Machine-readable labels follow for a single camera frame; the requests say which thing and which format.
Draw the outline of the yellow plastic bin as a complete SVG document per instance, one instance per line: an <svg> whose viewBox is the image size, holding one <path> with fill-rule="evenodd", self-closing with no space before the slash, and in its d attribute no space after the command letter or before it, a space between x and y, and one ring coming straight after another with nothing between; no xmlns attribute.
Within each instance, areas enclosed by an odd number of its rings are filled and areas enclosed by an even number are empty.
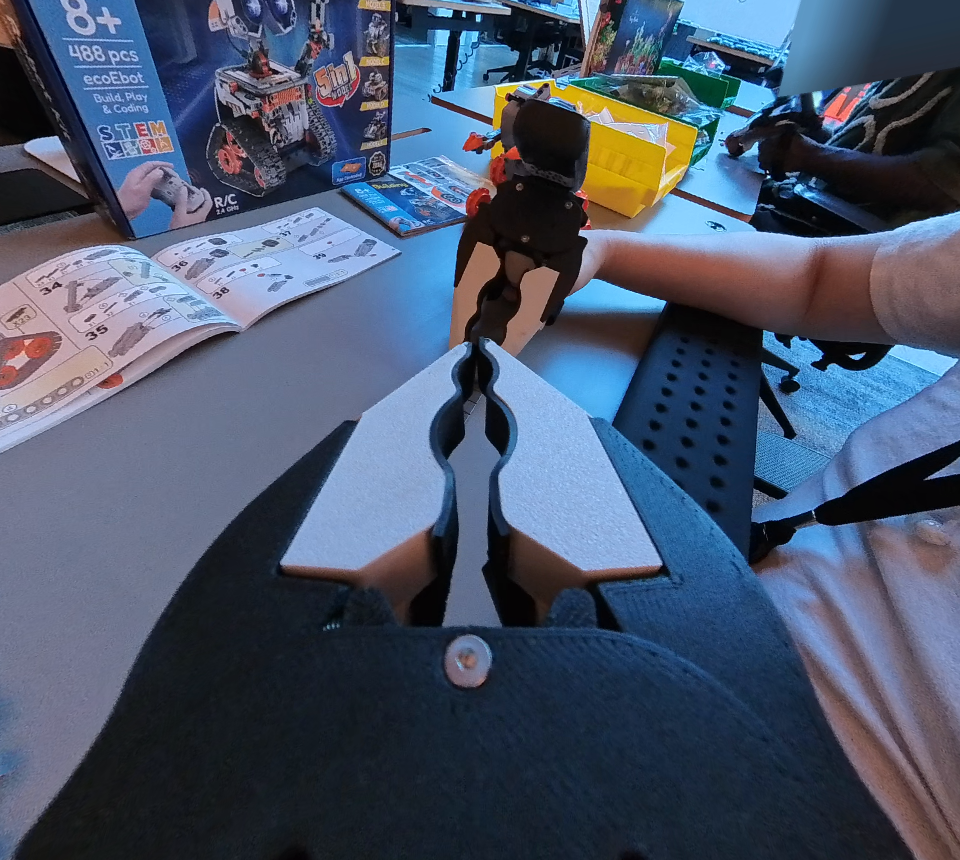
<svg viewBox="0 0 960 860"><path fill-rule="evenodd" d="M574 190L594 205L627 217L653 206L671 191L689 167L697 128L651 113L578 86L545 81L547 96L524 106L515 117L506 111L518 85L498 86L494 125L501 129L505 169L519 182L543 181L572 206ZM668 127L667 146L591 123L582 109L607 107L618 121L662 123Z"/></svg>

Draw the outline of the green plastic bin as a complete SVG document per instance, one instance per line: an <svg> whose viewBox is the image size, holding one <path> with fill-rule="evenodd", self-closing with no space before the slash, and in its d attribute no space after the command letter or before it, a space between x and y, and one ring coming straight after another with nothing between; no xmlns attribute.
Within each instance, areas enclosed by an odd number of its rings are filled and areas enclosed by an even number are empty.
<svg viewBox="0 0 960 860"><path fill-rule="evenodd" d="M597 74L572 79L570 85L696 127L691 156L695 165L710 151L720 111L736 98L740 82L664 58L655 74Z"/></svg>

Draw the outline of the blue toy box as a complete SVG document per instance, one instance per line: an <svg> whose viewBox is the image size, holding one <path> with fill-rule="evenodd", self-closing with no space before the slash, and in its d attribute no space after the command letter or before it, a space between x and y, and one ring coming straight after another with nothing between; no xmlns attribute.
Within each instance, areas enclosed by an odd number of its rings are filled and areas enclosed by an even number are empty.
<svg viewBox="0 0 960 860"><path fill-rule="evenodd" d="M8 0L95 206L128 238L390 167L393 0Z"/></svg>

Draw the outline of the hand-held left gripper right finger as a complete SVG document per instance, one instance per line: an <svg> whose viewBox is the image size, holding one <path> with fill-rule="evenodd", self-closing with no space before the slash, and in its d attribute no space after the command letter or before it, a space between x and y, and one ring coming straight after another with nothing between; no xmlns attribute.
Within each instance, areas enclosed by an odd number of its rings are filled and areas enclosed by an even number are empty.
<svg viewBox="0 0 960 860"><path fill-rule="evenodd" d="M590 415L489 339L478 344L490 477L484 575L501 622L536 624L565 589L663 561Z"/></svg>

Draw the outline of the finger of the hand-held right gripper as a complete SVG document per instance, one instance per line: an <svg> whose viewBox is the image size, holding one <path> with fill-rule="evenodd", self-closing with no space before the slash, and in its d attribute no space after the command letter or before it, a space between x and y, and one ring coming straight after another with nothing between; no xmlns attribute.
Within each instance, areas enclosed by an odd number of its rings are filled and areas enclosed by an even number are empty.
<svg viewBox="0 0 960 860"><path fill-rule="evenodd" d="M478 313L486 286L499 273L499 256L495 249L473 249L469 259L454 288L450 349L470 338L469 322Z"/></svg>
<svg viewBox="0 0 960 860"><path fill-rule="evenodd" d="M559 272L552 268L526 271L516 286L516 311L506 324L505 338L499 345L510 354L519 354L543 327L543 312L550 300Z"/></svg>

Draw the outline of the person's right forearm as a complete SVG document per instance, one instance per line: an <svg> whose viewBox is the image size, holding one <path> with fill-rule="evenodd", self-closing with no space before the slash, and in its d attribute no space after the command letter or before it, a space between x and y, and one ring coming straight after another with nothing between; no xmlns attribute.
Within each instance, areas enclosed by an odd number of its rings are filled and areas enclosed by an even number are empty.
<svg viewBox="0 0 960 860"><path fill-rule="evenodd" d="M598 278L747 326L808 339L893 345L870 272L888 233L804 238L768 232L653 235L592 230L572 288Z"/></svg>

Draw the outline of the black perforated panel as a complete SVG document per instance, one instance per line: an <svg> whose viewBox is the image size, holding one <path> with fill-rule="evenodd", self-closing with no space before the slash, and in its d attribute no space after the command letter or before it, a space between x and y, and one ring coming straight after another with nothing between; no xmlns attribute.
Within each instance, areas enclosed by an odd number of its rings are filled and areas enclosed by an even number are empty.
<svg viewBox="0 0 960 860"><path fill-rule="evenodd" d="M748 555L762 332L666 305L613 426Z"/></svg>

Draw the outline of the closed blue booklet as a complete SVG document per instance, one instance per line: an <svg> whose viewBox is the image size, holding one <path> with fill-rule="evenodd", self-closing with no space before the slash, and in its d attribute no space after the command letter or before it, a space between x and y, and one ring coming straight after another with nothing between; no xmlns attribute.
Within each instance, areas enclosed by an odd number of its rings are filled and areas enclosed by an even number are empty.
<svg viewBox="0 0 960 860"><path fill-rule="evenodd" d="M466 217L462 210L431 193L387 178L349 184L341 188L341 193L399 237L456 225Z"/></svg>

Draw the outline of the printed leaflet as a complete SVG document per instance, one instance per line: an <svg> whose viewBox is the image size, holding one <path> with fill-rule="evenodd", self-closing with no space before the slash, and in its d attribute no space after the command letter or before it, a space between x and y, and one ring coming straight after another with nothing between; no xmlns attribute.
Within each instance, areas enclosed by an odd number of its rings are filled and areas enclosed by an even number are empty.
<svg viewBox="0 0 960 860"><path fill-rule="evenodd" d="M497 191L490 179L443 156L393 166L390 174L419 191L418 197L425 198L427 206L446 204L460 218L466 216L466 202L474 191L486 189L491 197Z"/></svg>

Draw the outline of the black office chair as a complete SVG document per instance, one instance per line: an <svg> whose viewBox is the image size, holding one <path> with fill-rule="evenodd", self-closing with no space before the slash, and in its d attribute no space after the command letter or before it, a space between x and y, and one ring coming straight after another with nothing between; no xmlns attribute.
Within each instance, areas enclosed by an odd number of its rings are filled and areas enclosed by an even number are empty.
<svg viewBox="0 0 960 860"><path fill-rule="evenodd" d="M865 371L880 363L882 358L892 350L891 346L873 343L810 340L805 337L799 337L798 340L808 342L821 350L820 358L811 363L814 369L821 372L826 372L832 365L837 365L849 372ZM774 354L765 346L761 348L760 354L762 364L775 367L784 373L778 382L778 388L782 393L792 395L801 388L801 383L797 379L800 368ZM782 435L786 439L796 438L797 431L789 421L784 408L764 374L761 376L760 384L759 397L780 426Z"/></svg>

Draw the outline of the clear plastic bags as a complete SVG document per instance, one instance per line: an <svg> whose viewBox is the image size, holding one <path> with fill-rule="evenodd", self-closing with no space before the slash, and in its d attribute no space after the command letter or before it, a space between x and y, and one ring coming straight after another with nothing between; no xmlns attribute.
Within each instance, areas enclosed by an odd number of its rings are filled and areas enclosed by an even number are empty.
<svg viewBox="0 0 960 860"><path fill-rule="evenodd" d="M633 137L642 139L646 142L654 143L661 147L667 146L668 127L662 123L638 122L638 121L618 121L610 110L605 107L600 111L587 112L582 109L580 112L591 123L599 123L603 126L611 127L624 134L630 134Z"/></svg>

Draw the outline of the grey desk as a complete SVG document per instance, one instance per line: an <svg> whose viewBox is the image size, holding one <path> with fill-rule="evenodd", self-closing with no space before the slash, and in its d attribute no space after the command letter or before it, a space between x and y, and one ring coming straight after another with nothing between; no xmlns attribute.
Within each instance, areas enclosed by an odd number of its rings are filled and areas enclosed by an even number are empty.
<svg viewBox="0 0 960 860"><path fill-rule="evenodd" d="M398 246L204 341L2 455L2 856L65 783L178 585L252 499L446 352L459 229L399 241L328 192L138 241L321 206Z"/></svg>

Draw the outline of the colourful tall box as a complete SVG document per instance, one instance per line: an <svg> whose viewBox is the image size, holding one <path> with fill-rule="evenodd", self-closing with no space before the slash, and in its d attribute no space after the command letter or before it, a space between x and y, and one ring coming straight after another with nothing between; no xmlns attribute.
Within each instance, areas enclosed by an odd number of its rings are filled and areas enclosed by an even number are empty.
<svg viewBox="0 0 960 860"><path fill-rule="evenodd" d="M581 77L656 74L683 5L681 0L601 0Z"/></svg>

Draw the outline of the open instruction booklet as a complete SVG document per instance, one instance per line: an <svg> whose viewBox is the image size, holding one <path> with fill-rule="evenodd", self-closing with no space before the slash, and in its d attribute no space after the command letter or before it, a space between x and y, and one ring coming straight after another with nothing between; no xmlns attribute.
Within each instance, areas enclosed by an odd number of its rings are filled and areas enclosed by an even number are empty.
<svg viewBox="0 0 960 860"><path fill-rule="evenodd" d="M95 246L1 289L1 450L150 374L204 339L399 254L320 207L175 243Z"/></svg>

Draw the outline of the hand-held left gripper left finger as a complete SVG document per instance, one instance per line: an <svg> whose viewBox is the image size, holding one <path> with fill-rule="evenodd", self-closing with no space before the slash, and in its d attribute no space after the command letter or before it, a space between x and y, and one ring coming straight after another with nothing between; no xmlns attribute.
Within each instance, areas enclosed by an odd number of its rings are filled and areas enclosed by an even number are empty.
<svg viewBox="0 0 960 860"><path fill-rule="evenodd" d="M462 343L354 424L280 560L288 575L381 590L403 622L443 619L457 544L449 457L465 433Z"/></svg>

